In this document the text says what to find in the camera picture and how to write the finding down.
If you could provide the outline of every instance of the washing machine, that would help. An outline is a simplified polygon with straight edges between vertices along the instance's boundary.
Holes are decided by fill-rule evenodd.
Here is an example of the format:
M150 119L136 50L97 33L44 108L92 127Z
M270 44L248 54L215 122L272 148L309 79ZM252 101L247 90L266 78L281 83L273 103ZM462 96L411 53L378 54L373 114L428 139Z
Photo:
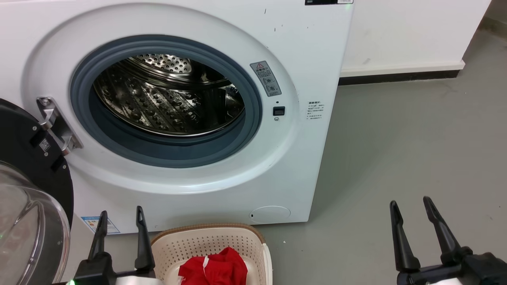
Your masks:
M0 97L33 125L10 117L19 135L1 140L49 167L40 188L70 174L44 190L91 230L107 210L109 234L137 232L138 205L150 231L307 221L352 10L2 0ZM10 159L23 160L16 150Z

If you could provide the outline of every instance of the gray floor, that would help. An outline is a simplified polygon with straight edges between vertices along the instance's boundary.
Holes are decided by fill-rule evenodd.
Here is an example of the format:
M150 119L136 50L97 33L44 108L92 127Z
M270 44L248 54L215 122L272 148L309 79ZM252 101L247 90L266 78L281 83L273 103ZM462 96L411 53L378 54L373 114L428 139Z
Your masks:
M440 250L422 197L461 245L507 259L507 42L478 33L457 79L340 87L310 221L259 226L274 284L394 284L389 202L422 266ZM72 232L65 279L88 254ZM115 270L130 270L136 236L110 236Z

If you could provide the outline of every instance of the metal hinge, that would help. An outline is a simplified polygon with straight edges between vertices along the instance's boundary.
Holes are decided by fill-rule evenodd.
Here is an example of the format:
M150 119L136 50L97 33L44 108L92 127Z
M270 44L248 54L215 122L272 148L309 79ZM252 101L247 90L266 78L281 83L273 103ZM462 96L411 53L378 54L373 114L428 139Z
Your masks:
M74 149L83 148L83 144L70 128L53 98L37 98L37 107L44 117L39 124L55 139L64 156Z

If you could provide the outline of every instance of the beige laundry basket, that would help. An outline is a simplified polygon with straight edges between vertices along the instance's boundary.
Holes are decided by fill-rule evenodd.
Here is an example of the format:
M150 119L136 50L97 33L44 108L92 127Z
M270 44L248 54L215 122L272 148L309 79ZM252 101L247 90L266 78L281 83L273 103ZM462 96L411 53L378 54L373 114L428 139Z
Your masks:
M217 254L232 247L248 269L246 285L272 285L271 256L264 237L244 224L204 224L175 228L152 240L155 275L166 285L178 285L179 267L194 256Z

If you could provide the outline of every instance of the red garment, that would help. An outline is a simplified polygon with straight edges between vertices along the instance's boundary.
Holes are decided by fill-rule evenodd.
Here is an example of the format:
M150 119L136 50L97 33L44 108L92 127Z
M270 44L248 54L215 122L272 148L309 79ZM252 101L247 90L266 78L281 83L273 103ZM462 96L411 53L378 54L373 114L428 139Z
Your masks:
M181 285L246 285L247 272L241 256L227 247L216 255L190 258L180 266L178 275Z

